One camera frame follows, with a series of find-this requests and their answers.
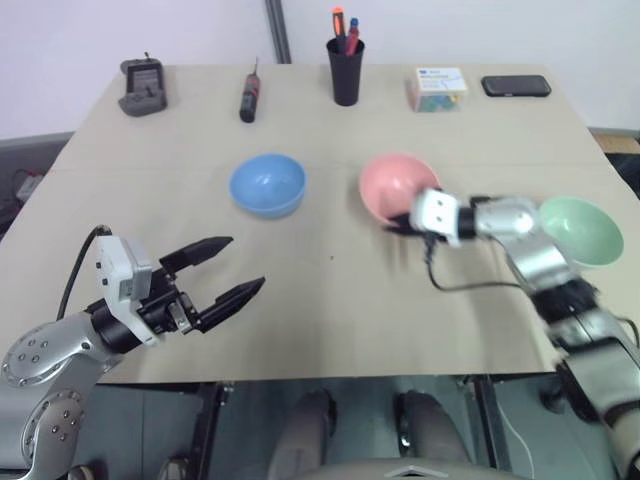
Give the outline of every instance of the small box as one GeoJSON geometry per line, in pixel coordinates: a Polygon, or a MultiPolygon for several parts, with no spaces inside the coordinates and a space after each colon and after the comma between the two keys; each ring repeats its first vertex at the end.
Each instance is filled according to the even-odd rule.
{"type": "Polygon", "coordinates": [[[455,110],[468,93],[459,68],[416,68],[409,83],[415,112],[455,110]]]}

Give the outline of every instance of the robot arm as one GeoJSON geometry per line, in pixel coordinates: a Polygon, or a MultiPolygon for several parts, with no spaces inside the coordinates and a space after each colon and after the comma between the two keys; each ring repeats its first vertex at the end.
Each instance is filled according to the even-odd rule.
{"type": "Polygon", "coordinates": [[[409,222],[454,246],[474,238],[503,246],[511,271],[549,326],[549,339],[568,354],[557,370],[572,407],[604,425],[621,476],[639,478],[640,350],[542,230],[536,205],[503,197],[462,206],[449,194],[426,190],[416,198],[409,222]]]}
{"type": "Polygon", "coordinates": [[[116,236],[97,239],[96,272],[104,299],[86,311],[28,332],[2,361],[0,479],[53,480],[73,461],[87,397],[102,375],[140,344],[165,332],[206,333],[260,290],[238,285],[198,312],[175,286],[176,273],[215,256],[230,237],[201,240],[160,259],[116,236]]]}

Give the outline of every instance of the black screwdriver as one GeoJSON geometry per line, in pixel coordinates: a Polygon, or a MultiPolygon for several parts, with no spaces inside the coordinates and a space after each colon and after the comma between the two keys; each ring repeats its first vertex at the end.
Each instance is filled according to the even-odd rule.
{"type": "Polygon", "coordinates": [[[247,75],[242,91],[242,102],[240,103],[240,118],[243,122],[251,123],[256,118],[256,108],[258,107],[258,95],[260,94],[260,79],[258,72],[258,58],[253,72],[247,75]]]}

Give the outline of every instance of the table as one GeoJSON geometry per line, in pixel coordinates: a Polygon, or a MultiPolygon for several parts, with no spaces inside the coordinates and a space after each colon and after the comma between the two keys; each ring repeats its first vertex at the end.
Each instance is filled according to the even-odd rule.
{"type": "MultiPolygon", "coordinates": [[[[416,240],[383,233],[358,197],[374,155],[410,151],[459,195],[572,194],[620,225],[625,253],[586,273],[607,307],[638,317],[639,205],[542,67],[464,66],[470,95],[459,112],[415,114],[402,80],[410,68],[364,66],[360,103],[335,105],[326,66],[265,66],[255,124],[237,109],[245,69],[167,68],[170,107],[123,115],[116,77],[0,245],[4,306],[0,349],[53,319],[80,244],[97,223],[140,240],[154,259],[201,237],[236,240],[181,273],[200,308],[260,275],[267,283],[238,315],[207,335],[170,335],[137,349],[107,382],[190,382],[549,370],[556,353],[517,291],[443,294],[431,287],[416,240]],[[546,99],[490,99],[479,79],[543,73],[546,99]],[[307,195],[290,217],[253,218],[227,193],[246,158],[277,151],[307,169],[307,195]]],[[[483,242],[439,250],[443,283],[509,279],[483,242]]],[[[98,296],[87,262],[69,311],[98,296]]]]}

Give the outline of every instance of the green bowl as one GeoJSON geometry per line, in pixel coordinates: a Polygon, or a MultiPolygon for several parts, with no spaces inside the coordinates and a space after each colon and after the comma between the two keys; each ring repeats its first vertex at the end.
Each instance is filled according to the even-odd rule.
{"type": "Polygon", "coordinates": [[[613,219],[591,202],[576,197],[550,198],[540,206],[542,228],[584,267],[615,262],[624,249],[613,219]]]}

